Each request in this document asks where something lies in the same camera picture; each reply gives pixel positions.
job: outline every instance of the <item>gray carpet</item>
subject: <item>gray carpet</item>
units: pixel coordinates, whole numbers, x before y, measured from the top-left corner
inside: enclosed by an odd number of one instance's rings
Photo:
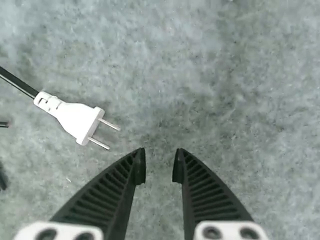
[[[320,5],[316,0],[1,0],[0,66],[99,106],[122,127],[77,145],[0,81],[0,237],[48,220],[145,147],[128,240],[183,239],[176,148],[203,160],[272,240],[320,239]]]

